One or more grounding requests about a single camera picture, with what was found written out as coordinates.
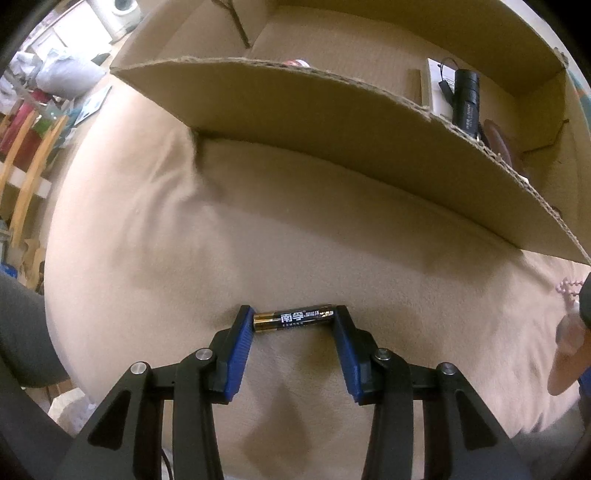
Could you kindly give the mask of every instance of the black flashlight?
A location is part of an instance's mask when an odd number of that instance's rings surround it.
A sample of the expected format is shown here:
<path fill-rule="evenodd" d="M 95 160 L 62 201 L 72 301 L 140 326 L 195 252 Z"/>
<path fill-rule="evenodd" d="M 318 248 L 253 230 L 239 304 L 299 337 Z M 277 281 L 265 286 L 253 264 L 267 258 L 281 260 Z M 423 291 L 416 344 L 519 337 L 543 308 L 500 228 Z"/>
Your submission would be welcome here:
<path fill-rule="evenodd" d="M 456 70 L 452 107 L 453 124 L 476 138 L 480 109 L 480 78 L 476 72 L 465 69 Z"/>

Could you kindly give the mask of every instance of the beige blanket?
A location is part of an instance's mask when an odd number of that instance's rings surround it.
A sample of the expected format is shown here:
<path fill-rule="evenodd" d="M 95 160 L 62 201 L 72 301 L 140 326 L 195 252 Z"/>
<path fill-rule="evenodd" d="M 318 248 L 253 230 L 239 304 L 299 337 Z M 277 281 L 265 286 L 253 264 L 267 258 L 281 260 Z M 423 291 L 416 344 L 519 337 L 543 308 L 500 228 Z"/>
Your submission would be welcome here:
<path fill-rule="evenodd" d="M 63 184 L 46 302 L 60 358 L 93 401 L 135 361 L 157 367 L 206 346 L 241 303 L 344 303 L 407 361 L 457 364 L 514 435 L 577 398 L 545 384 L 564 315 L 554 286 L 588 272 L 318 158 L 194 144 L 118 82 Z M 257 335 L 240 393 L 215 408 L 225 472 L 358 479 L 371 416 L 347 395 L 327 329 Z"/>

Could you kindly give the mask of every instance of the washing machine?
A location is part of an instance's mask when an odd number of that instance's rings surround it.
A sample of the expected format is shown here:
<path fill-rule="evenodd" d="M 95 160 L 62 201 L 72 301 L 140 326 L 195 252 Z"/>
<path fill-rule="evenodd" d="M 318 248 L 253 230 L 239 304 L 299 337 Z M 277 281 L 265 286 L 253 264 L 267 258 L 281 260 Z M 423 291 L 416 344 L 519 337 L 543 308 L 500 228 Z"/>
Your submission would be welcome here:
<path fill-rule="evenodd" d="M 113 38 L 113 43 L 132 31 L 142 19 L 137 0 L 87 1 Z"/>

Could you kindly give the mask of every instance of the metal pin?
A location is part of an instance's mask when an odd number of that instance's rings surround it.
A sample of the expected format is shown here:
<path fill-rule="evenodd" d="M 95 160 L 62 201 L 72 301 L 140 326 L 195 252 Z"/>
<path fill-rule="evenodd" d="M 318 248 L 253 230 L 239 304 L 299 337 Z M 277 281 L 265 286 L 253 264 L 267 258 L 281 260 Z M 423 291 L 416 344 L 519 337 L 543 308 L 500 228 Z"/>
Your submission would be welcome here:
<path fill-rule="evenodd" d="M 387 348 L 378 348 L 374 355 L 378 360 L 390 360 L 392 358 L 392 352 Z"/>
<path fill-rule="evenodd" d="M 148 369 L 148 365 L 146 365 L 145 363 L 143 363 L 143 362 L 136 362 L 133 365 L 131 365 L 131 367 L 130 367 L 129 370 L 131 370 L 131 373 L 133 373 L 134 375 L 141 375 L 147 369 Z"/>
<path fill-rule="evenodd" d="M 211 357 L 213 357 L 213 351 L 209 348 L 200 348 L 195 352 L 195 356 L 199 360 L 209 360 Z"/>
<path fill-rule="evenodd" d="M 443 362 L 439 365 L 439 368 L 446 375 L 454 375 L 457 373 L 457 367 L 450 362 Z"/>

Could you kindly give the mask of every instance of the cardboard box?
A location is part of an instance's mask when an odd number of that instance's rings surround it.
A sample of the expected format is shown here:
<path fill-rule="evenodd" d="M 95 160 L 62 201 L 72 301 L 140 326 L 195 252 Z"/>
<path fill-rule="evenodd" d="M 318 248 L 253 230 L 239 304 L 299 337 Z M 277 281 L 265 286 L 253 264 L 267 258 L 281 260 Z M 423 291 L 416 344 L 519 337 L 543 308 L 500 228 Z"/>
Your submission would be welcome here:
<path fill-rule="evenodd" d="M 501 2 L 452 6 L 169 0 L 138 27 L 112 71 L 202 134 L 324 158 L 519 248 L 589 262 L 591 197 L 579 186 L 591 176 L 591 139 L 564 65 Z M 420 69 L 446 56 L 481 73 L 481 119 L 525 152 L 531 186 L 419 106 Z M 281 64 L 292 59 L 313 68 Z"/>

